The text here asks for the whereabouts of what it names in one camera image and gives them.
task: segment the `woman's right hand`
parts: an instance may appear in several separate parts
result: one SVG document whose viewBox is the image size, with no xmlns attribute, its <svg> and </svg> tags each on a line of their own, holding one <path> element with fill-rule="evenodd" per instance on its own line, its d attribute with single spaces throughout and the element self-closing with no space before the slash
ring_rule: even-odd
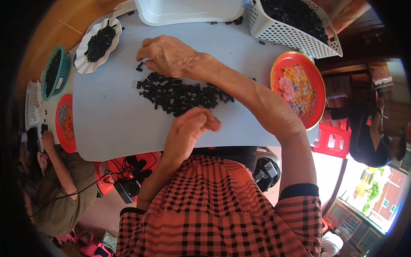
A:
<svg viewBox="0 0 411 257">
<path fill-rule="evenodd" d="M 147 68 L 161 75 L 191 79 L 200 79 L 192 70 L 201 67 L 202 59 L 212 59 L 210 55 L 197 52 L 181 40 L 166 35 L 143 40 L 136 60 L 140 62 L 144 58 L 151 59 L 145 62 Z"/>
<path fill-rule="evenodd" d="M 206 130 L 219 131 L 221 122 L 209 109 L 194 107 L 174 119 L 164 145 L 161 162 L 177 170 L 193 151 L 194 145 Z"/>
<path fill-rule="evenodd" d="M 48 130 L 44 131 L 42 141 L 43 141 L 43 147 L 46 150 L 46 152 L 54 150 L 54 138 L 53 138 L 53 134 L 50 131 Z"/>
</svg>

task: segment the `white perforated basket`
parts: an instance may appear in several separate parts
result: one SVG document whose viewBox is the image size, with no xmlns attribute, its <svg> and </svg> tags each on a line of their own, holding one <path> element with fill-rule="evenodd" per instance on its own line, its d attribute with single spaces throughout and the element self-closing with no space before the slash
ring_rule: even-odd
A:
<svg viewBox="0 0 411 257">
<path fill-rule="evenodd" d="M 328 45 L 295 27 L 272 19 L 264 12 L 260 0 L 251 0 L 248 4 L 248 23 L 251 36 L 300 50 L 316 59 L 330 56 L 342 57 L 337 34 L 327 14 L 310 0 L 301 1 L 308 4 L 317 13 L 324 28 L 330 27 L 334 37 L 333 41 L 328 39 Z"/>
<path fill-rule="evenodd" d="M 40 104 L 42 102 L 41 84 L 30 82 L 26 90 L 25 99 L 25 128 L 26 131 L 37 125 L 40 121 Z"/>
</svg>

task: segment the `teal plastic basket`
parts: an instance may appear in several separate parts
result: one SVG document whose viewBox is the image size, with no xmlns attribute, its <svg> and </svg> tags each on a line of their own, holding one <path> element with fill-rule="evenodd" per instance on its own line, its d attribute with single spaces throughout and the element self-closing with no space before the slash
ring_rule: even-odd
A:
<svg viewBox="0 0 411 257">
<path fill-rule="evenodd" d="M 56 53 L 61 50 L 61 57 L 60 57 L 60 65 L 58 67 L 57 71 L 57 76 L 54 81 L 53 88 L 51 89 L 50 94 L 47 96 L 46 95 L 46 73 L 48 70 L 48 66 L 50 65 L 51 60 L 53 57 L 56 55 Z M 44 101 L 48 101 L 52 96 L 58 95 L 64 88 L 67 82 L 67 78 L 69 76 L 70 72 L 70 57 L 64 52 L 64 49 L 62 46 L 57 46 L 51 55 L 48 58 L 46 67 L 44 68 L 43 75 L 41 77 L 41 84 L 42 84 L 42 97 Z M 59 80 L 61 80 L 60 87 L 56 89 L 57 84 L 59 84 Z"/>
</svg>

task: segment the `elderly woman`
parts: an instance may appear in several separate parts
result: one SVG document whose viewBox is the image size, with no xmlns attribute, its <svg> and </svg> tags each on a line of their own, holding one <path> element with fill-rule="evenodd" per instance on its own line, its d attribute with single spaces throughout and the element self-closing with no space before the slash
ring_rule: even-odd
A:
<svg viewBox="0 0 411 257">
<path fill-rule="evenodd" d="M 245 105 L 282 147 L 272 206 L 241 162 L 191 155 L 221 124 L 195 107 L 176 118 L 136 208 L 121 211 L 117 256 L 318 256 L 322 223 L 314 162 L 302 121 L 274 92 L 174 37 L 147 38 L 137 53 L 174 78 L 210 82 Z"/>
</svg>

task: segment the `finger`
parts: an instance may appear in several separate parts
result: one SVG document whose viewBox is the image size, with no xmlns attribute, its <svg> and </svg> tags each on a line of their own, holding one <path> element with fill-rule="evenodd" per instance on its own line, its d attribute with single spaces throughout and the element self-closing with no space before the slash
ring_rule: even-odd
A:
<svg viewBox="0 0 411 257">
<path fill-rule="evenodd" d="M 207 120 L 213 120 L 214 116 L 212 115 L 211 111 L 206 108 L 194 107 L 188 110 L 185 114 L 181 115 L 180 117 L 174 120 L 174 126 L 178 129 L 182 127 L 184 124 L 188 122 L 189 119 L 198 116 L 199 114 L 205 114 Z"/>
<path fill-rule="evenodd" d="M 205 128 L 213 132 L 217 132 L 221 128 L 221 121 L 219 121 L 216 117 L 214 117 L 214 120 L 208 120 L 206 122 Z"/>
<path fill-rule="evenodd" d="M 148 47 L 149 45 L 156 42 L 157 40 L 158 40 L 158 37 L 153 37 L 153 38 L 148 37 L 148 38 L 143 40 L 143 43 L 141 44 L 141 48 Z"/>
<path fill-rule="evenodd" d="M 150 51 L 148 50 L 147 47 L 142 47 L 137 51 L 136 61 L 141 62 L 141 60 L 143 60 L 144 58 L 152 59 L 152 56 L 150 55 Z"/>
<path fill-rule="evenodd" d="M 157 73 L 159 73 L 159 68 L 157 66 L 157 64 L 155 63 L 155 61 L 153 60 L 148 60 L 144 63 L 144 65 L 149 69 L 149 70 L 153 70 Z"/>
<path fill-rule="evenodd" d="M 202 128 L 206 122 L 207 116 L 203 113 L 189 119 L 188 122 L 178 131 L 178 137 L 183 141 L 186 141 L 191 137 L 194 137 L 195 139 L 200 138 L 203 133 Z"/>
</svg>

